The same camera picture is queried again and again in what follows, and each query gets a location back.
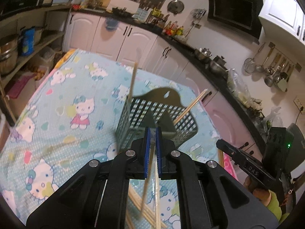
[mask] blue package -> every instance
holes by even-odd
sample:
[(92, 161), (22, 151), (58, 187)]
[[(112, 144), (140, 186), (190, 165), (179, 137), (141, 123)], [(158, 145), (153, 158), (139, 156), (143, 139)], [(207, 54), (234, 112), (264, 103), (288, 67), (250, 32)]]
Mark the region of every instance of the blue package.
[(34, 52), (34, 33), (34, 28), (28, 29), (24, 32), (22, 40), (22, 56), (28, 56)]

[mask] hand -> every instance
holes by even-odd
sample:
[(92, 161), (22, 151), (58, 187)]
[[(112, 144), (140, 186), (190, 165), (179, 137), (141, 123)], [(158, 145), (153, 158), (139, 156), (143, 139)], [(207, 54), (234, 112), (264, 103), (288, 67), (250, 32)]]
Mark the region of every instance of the hand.
[[(245, 182), (244, 182), (244, 187), (248, 189), (249, 185), (251, 184), (251, 178), (248, 176), (246, 179), (245, 179)], [(269, 190), (264, 190), (264, 189), (260, 189), (260, 188), (256, 188), (253, 190), (252, 194), (258, 198), (261, 203), (263, 203), (263, 205), (265, 207), (267, 207), (271, 201), (271, 193), (269, 192)]]

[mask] metal screw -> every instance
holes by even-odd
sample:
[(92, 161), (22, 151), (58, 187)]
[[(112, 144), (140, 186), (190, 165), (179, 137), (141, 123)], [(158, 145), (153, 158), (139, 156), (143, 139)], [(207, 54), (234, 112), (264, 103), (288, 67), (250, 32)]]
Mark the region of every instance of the metal screw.
[(211, 168), (215, 168), (217, 166), (217, 163), (215, 161), (213, 161), (213, 160), (208, 161), (207, 164)]
[(134, 150), (128, 150), (126, 151), (126, 155), (129, 157), (133, 157), (135, 155), (135, 151)]
[(170, 153), (173, 157), (179, 157), (180, 156), (180, 152), (179, 151), (172, 151)]
[(91, 160), (90, 162), (89, 162), (89, 166), (90, 167), (96, 167), (96, 166), (98, 166), (99, 165), (99, 162), (97, 161), (97, 160)]

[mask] blue bow print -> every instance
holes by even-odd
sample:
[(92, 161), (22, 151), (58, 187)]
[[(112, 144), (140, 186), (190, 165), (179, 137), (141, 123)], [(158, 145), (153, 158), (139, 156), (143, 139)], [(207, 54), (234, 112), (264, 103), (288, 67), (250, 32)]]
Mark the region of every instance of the blue bow print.
[(29, 179), (26, 184), (26, 189), (28, 191), (32, 190), (32, 183), (34, 182), (35, 177), (36, 177), (36, 172), (34, 170), (30, 169), (29, 170)]
[(81, 95), (80, 97), (76, 97), (75, 99), (74, 99), (74, 104), (78, 104), (78, 103), (80, 103), (80, 102), (85, 102), (86, 101), (86, 97), (84, 97), (83, 95)]

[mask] power cord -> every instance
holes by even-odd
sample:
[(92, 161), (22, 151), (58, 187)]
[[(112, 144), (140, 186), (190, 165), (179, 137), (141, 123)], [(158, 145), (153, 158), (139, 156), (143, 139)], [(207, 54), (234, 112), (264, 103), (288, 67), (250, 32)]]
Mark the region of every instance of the power cord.
[(301, 108), (300, 108), (300, 112), (299, 112), (298, 116), (296, 117), (295, 124), (296, 124), (296, 122), (298, 121), (299, 115), (300, 115), (300, 113), (301, 113), (303, 110), (304, 110), (304, 107), (301, 107)]

